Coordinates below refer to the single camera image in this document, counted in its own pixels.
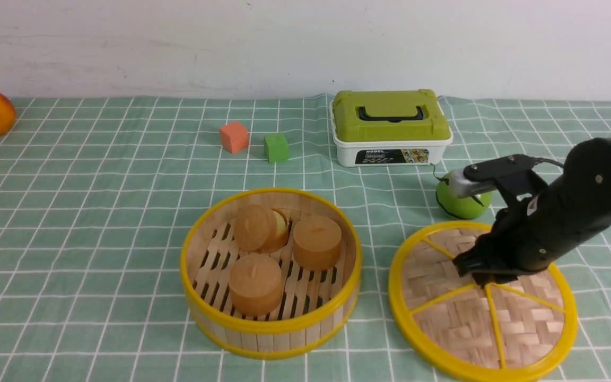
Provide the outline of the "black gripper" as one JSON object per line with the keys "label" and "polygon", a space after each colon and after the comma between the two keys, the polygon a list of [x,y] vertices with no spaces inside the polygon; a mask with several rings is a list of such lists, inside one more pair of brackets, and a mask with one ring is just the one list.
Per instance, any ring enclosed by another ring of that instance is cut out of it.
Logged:
{"label": "black gripper", "polygon": [[522,210],[501,210],[490,232],[452,264],[459,276],[470,275],[479,286],[509,283],[536,275],[555,259],[555,234]]}

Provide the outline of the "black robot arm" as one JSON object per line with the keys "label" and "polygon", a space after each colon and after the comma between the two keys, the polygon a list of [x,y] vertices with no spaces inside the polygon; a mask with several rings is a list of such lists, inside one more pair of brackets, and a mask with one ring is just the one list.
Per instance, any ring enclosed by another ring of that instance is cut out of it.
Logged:
{"label": "black robot arm", "polygon": [[485,286],[536,275],[611,227],[611,137],[575,145],[551,183],[534,172],[541,162],[514,154],[449,174],[453,196],[496,190],[506,203],[490,231],[452,259],[459,276]]}

